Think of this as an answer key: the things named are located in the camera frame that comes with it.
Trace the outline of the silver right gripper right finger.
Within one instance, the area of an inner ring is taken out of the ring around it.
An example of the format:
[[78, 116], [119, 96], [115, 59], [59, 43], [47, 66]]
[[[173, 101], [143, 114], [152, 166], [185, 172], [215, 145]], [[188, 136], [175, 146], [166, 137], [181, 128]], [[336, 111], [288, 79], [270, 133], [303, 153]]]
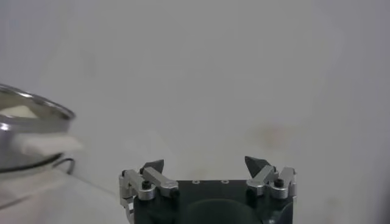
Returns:
[[257, 197], [263, 196], [266, 190], [276, 200], [297, 196], [297, 172], [294, 168], [284, 167], [279, 172], [265, 159], [245, 156], [244, 160], [251, 175], [246, 185]]

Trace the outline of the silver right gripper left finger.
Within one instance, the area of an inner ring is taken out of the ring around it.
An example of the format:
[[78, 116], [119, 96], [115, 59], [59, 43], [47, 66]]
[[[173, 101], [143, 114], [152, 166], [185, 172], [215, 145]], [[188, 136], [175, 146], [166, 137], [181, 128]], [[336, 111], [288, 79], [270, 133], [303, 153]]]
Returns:
[[179, 191], [179, 182], [162, 174], [165, 162], [163, 159], [147, 162], [139, 171], [123, 170], [118, 177], [120, 205], [125, 209], [129, 223], [134, 224], [134, 199], [150, 201], [160, 195], [174, 198]]

